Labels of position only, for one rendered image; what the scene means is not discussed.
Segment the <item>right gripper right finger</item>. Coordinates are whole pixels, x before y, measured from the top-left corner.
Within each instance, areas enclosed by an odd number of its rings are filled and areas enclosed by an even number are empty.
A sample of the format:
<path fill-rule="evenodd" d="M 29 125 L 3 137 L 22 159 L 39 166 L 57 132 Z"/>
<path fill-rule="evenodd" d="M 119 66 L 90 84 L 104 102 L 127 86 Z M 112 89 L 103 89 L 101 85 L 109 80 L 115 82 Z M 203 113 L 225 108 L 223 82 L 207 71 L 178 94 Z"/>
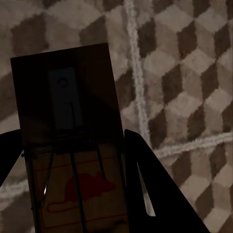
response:
<path fill-rule="evenodd" d="M 129 233 L 210 233 L 143 137 L 125 129 Z M 146 212 L 137 163 L 156 216 Z"/>

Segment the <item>mousetrap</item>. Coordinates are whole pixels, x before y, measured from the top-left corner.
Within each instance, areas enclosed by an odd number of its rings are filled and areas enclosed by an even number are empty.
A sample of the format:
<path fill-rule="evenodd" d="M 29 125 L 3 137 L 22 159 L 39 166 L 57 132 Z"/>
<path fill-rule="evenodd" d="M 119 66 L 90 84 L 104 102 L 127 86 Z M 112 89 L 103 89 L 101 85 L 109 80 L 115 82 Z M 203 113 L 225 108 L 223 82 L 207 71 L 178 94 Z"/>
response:
<path fill-rule="evenodd" d="M 129 233 L 108 43 L 11 58 L 35 233 Z"/>

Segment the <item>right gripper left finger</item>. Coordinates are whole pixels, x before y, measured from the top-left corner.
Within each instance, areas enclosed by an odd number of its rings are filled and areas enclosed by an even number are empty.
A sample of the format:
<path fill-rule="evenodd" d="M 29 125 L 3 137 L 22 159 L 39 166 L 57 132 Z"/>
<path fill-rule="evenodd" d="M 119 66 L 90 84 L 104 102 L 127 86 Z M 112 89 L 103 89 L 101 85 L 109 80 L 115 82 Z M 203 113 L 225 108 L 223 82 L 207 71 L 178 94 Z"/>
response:
<path fill-rule="evenodd" d="M 0 187 L 23 151 L 21 130 L 0 135 Z"/>

